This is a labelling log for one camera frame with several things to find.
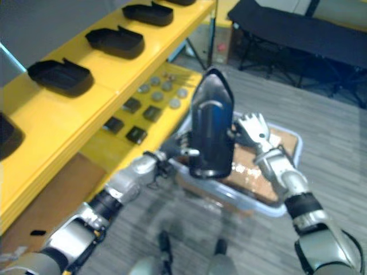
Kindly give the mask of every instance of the gray carpet floor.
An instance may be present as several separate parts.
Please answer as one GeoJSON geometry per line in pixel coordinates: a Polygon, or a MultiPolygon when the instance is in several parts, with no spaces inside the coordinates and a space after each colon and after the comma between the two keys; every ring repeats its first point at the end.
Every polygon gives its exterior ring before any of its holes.
{"type": "MultiPolygon", "coordinates": [[[[179,65],[199,70],[191,59],[179,65]]],[[[339,225],[367,251],[367,111],[223,65],[240,112],[258,111],[303,139],[299,169],[339,225]]],[[[224,237],[241,275],[303,274],[288,215],[231,214],[161,180],[145,189],[111,226],[80,274],[128,274],[141,257],[159,255],[157,235],[169,231],[177,275],[205,274],[215,243],[224,237]]]]}

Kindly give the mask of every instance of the robotic hand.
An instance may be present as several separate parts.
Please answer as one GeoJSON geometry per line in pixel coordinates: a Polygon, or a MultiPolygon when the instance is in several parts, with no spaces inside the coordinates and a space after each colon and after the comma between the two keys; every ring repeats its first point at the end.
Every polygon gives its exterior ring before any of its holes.
{"type": "Polygon", "coordinates": [[[295,250],[306,274],[360,274],[357,271],[359,259],[346,236],[356,240],[342,231],[324,211],[310,191],[307,179],[286,154],[270,144],[270,131],[264,117],[258,113],[245,115],[235,122],[235,126],[243,143],[256,149],[254,163],[285,199],[299,235],[295,250]]]}

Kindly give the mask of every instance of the plastic bin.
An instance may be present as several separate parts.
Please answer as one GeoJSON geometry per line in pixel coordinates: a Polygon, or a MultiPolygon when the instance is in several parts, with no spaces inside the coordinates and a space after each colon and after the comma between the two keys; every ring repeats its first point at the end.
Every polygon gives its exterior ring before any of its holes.
{"type": "MultiPolygon", "coordinates": [[[[234,117],[240,116],[239,113],[235,112],[234,117]]],[[[277,126],[272,123],[268,123],[271,128],[276,128],[284,132],[288,132],[297,137],[297,144],[294,151],[294,163],[298,166],[300,155],[302,152],[303,142],[302,138],[295,132],[285,129],[283,127],[277,126]]],[[[185,132],[189,130],[191,127],[191,116],[189,115],[184,122],[181,124],[178,133],[185,132]]],[[[185,165],[177,162],[176,160],[170,160],[171,164],[177,169],[178,173],[182,177],[182,179],[187,183],[196,188],[199,188],[218,199],[227,202],[234,206],[239,210],[255,210],[262,214],[265,214],[269,217],[281,217],[286,213],[286,207],[284,203],[277,206],[270,206],[261,201],[258,201],[256,198],[250,197],[247,194],[243,194],[223,183],[220,183],[213,179],[196,179],[190,176],[189,169],[185,165]]]]}

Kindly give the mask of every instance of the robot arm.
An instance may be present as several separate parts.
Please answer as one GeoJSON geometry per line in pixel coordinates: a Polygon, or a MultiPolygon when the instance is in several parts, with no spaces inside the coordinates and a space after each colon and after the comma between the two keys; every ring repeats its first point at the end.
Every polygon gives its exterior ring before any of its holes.
{"type": "Polygon", "coordinates": [[[46,240],[38,253],[28,253],[1,271],[5,275],[59,275],[74,272],[101,242],[113,218],[134,200],[143,186],[165,171],[163,152],[146,152],[118,171],[90,202],[84,202],[46,240]]]}
{"type": "Polygon", "coordinates": [[[261,114],[235,122],[243,143],[255,147],[254,163],[284,198],[299,235],[295,250],[306,274],[359,274],[359,259],[346,235],[313,196],[307,179],[287,155],[269,143],[270,131],[261,114]]]}

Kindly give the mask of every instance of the black component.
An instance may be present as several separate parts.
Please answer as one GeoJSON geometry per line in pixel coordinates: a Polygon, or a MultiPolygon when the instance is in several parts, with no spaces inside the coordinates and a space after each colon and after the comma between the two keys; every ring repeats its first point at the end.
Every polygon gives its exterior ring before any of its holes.
{"type": "Polygon", "coordinates": [[[167,178],[170,175],[170,173],[172,172],[172,169],[173,169],[172,165],[168,161],[161,161],[159,157],[156,156],[155,153],[145,151],[143,155],[150,156],[153,159],[155,159],[155,161],[157,162],[157,167],[158,167],[157,176],[167,178]]]}
{"type": "Polygon", "coordinates": [[[350,238],[350,239],[351,239],[351,241],[356,245],[356,247],[357,247],[357,249],[358,249],[358,251],[359,251],[359,253],[360,253],[360,256],[361,256],[361,269],[360,269],[360,273],[361,273],[362,275],[364,275],[364,274],[365,274],[365,268],[366,268],[366,265],[365,265],[365,261],[364,261],[365,256],[364,256],[363,248],[362,248],[361,244],[357,241],[357,239],[356,239],[353,235],[349,234],[349,233],[348,233],[347,231],[345,231],[345,230],[342,230],[342,231],[343,231],[343,233],[344,233],[344,234],[346,234],[346,235],[348,236],[348,238],[350,238]]]}
{"type": "Polygon", "coordinates": [[[307,9],[306,13],[304,16],[306,17],[313,17],[314,16],[314,13],[318,7],[320,3],[320,0],[311,0],[311,3],[309,5],[309,8],[307,9]]]}
{"type": "Polygon", "coordinates": [[[224,239],[219,239],[217,241],[214,255],[218,255],[218,254],[226,255],[226,253],[227,253],[227,242],[224,239]]]}
{"type": "Polygon", "coordinates": [[[149,106],[143,113],[145,119],[156,122],[162,114],[162,110],[155,107],[149,106]]]}
{"type": "Polygon", "coordinates": [[[11,155],[21,145],[24,134],[4,113],[0,112],[1,144],[0,160],[11,155]]]}
{"type": "Polygon", "coordinates": [[[127,59],[133,59],[140,55],[145,46],[141,34],[120,26],[118,26],[118,30],[107,28],[93,30],[85,37],[93,48],[127,59]]]}
{"type": "Polygon", "coordinates": [[[284,204],[292,219],[309,212],[323,209],[312,193],[304,193],[290,197],[286,199],[284,204]]]}
{"type": "Polygon", "coordinates": [[[162,231],[158,236],[158,242],[159,242],[159,248],[163,255],[163,268],[164,268],[164,274],[172,275],[172,262],[173,262],[173,256],[171,251],[171,243],[170,238],[167,231],[162,231]]]}
{"type": "Polygon", "coordinates": [[[46,247],[40,251],[41,254],[47,255],[51,259],[53,259],[60,268],[60,273],[63,273],[65,268],[67,268],[69,262],[65,255],[63,255],[60,251],[52,247],[46,247]]]}
{"type": "Polygon", "coordinates": [[[192,99],[190,147],[200,155],[191,157],[190,174],[196,178],[224,178],[232,171],[235,142],[232,127],[234,98],[229,85],[216,69],[209,69],[192,99]]]}
{"type": "Polygon", "coordinates": [[[299,241],[296,241],[294,243],[294,249],[296,251],[296,254],[298,256],[298,259],[299,259],[300,265],[302,266],[303,271],[306,274],[313,274],[313,269],[311,268],[307,258],[304,256],[302,248],[299,244],[299,241]]]}
{"type": "Polygon", "coordinates": [[[196,0],[167,0],[168,2],[179,4],[181,6],[190,6],[195,3],[196,0]]]}
{"type": "Polygon", "coordinates": [[[102,190],[90,202],[89,205],[103,218],[110,220],[121,209],[122,204],[119,203],[108,192],[102,190]]]}
{"type": "Polygon", "coordinates": [[[51,91],[68,97],[80,96],[94,83],[91,72],[66,58],[41,61],[28,68],[29,77],[51,91]]]}
{"type": "Polygon", "coordinates": [[[31,236],[43,236],[46,234],[45,230],[33,230],[30,235],[31,236]]]}
{"type": "Polygon", "coordinates": [[[181,156],[181,136],[177,133],[172,134],[163,142],[159,150],[166,154],[167,159],[181,156]]]}
{"type": "Polygon", "coordinates": [[[143,23],[166,26],[173,20],[173,9],[152,2],[151,6],[131,5],[122,8],[122,12],[128,19],[143,23]]]}
{"type": "Polygon", "coordinates": [[[129,113],[135,113],[140,107],[142,106],[142,104],[140,103],[139,100],[130,97],[124,105],[122,105],[122,108],[129,112],[129,113]]]}
{"type": "Polygon", "coordinates": [[[287,150],[285,149],[285,147],[282,144],[278,145],[276,149],[281,150],[281,152],[286,156],[286,158],[289,160],[289,162],[292,164],[292,166],[294,168],[296,167],[296,165],[294,164],[293,157],[290,154],[288,154],[287,150]]]}
{"type": "Polygon", "coordinates": [[[137,126],[134,126],[129,133],[127,133],[126,138],[136,144],[142,144],[143,140],[147,136],[147,132],[137,126]]]}
{"type": "Polygon", "coordinates": [[[314,275],[360,275],[356,270],[342,262],[331,262],[319,267],[314,275]]]}
{"type": "Polygon", "coordinates": [[[116,134],[122,129],[122,127],[124,127],[124,123],[121,120],[112,117],[103,125],[103,127],[116,134]]]}
{"type": "Polygon", "coordinates": [[[69,272],[73,275],[77,274],[78,270],[84,265],[87,259],[92,255],[94,249],[96,248],[97,243],[91,243],[87,249],[80,255],[80,257],[68,267],[69,272]]]}

